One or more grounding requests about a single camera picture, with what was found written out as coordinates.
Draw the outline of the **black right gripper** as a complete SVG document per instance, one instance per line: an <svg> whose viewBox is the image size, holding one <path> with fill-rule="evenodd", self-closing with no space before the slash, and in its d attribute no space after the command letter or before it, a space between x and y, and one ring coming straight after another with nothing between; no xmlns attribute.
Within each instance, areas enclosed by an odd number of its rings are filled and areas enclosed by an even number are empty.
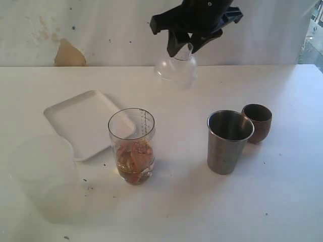
<svg viewBox="0 0 323 242"><path fill-rule="evenodd" d="M221 28L231 22L238 23L243 14L232 1L182 1L180 5L151 17L154 35L168 32L167 52L170 57L190 57L209 42L220 38ZM211 33L202 36L195 33Z"/></svg>

